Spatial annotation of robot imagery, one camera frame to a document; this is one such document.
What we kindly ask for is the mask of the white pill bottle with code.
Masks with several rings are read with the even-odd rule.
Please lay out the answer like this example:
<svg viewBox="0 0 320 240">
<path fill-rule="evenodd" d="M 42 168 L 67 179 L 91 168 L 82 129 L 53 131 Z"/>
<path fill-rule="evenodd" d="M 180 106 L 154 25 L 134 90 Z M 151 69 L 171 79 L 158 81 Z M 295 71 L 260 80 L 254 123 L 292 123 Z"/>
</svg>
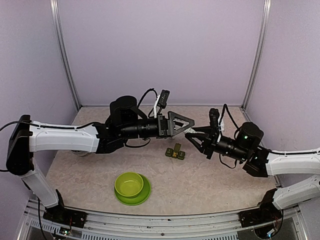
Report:
<svg viewBox="0 0 320 240">
<path fill-rule="evenodd" d="M 197 133 L 197 131 L 194 130 L 192 127 L 184 130 L 183 132 L 184 132 L 185 135 L 186 135 L 186 134 L 195 134 L 195 133 Z"/>
</svg>

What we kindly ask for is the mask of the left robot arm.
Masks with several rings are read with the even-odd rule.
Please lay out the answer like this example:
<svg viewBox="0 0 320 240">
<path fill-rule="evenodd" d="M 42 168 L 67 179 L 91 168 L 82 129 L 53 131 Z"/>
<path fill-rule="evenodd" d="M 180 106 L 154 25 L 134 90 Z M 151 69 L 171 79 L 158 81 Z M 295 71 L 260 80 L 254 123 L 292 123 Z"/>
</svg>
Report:
<svg viewBox="0 0 320 240">
<path fill-rule="evenodd" d="M 109 154 L 125 146 L 130 139 L 164 139 L 172 135 L 169 117 L 156 113 L 149 118 L 133 96 L 121 96 L 109 105 L 110 115 L 104 123 L 85 125 L 49 125 L 22 115 L 14 121 L 6 158 L 7 171 L 19 176 L 57 221 L 70 218 L 61 194 L 46 181 L 36 163 L 35 152 L 76 151 Z"/>
</svg>

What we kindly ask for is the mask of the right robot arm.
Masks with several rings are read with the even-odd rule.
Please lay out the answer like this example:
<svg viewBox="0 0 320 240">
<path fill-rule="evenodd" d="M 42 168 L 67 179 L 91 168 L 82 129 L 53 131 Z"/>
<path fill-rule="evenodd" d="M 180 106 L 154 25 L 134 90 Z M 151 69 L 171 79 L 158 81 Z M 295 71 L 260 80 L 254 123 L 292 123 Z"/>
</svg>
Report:
<svg viewBox="0 0 320 240">
<path fill-rule="evenodd" d="M 218 109 L 209 111 L 209 126 L 195 127 L 194 120 L 168 112 L 169 129 L 174 135 L 184 132 L 197 150 L 210 159 L 213 153 L 244 163 L 243 169 L 251 176 L 267 178 L 285 174 L 310 174 L 311 176 L 284 188 L 274 188 L 265 193 L 256 218 L 266 222 L 276 210 L 283 210 L 320 195 L 320 150 L 272 151 L 260 146 L 264 136 L 253 122 L 245 122 L 232 139 L 222 134 L 222 116 Z"/>
</svg>

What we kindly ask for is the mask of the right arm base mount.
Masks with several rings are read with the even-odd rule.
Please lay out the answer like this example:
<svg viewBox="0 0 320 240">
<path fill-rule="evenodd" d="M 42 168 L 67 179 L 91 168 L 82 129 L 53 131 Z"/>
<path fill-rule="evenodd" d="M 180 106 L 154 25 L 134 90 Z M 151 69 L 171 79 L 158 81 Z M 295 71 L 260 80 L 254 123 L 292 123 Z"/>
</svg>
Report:
<svg viewBox="0 0 320 240">
<path fill-rule="evenodd" d="M 281 219 L 283 216 L 282 210 L 270 210 L 268 208 L 256 208 L 245 210 L 238 213 L 242 228 L 260 225 L 268 222 Z"/>
</svg>

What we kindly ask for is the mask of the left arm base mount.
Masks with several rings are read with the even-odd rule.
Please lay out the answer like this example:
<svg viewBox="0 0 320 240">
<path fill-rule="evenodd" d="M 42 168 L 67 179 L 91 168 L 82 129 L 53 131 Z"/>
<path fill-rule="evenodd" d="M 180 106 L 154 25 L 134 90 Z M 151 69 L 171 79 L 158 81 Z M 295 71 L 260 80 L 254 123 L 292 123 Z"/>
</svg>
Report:
<svg viewBox="0 0 320 240">
<path fill-rule="evenodd" d="M 63 211 L 46 210 L 43 218 L 54 223 L 83 229 L 87 215 L 84 211 L 66 208 Z"/>
</svg>

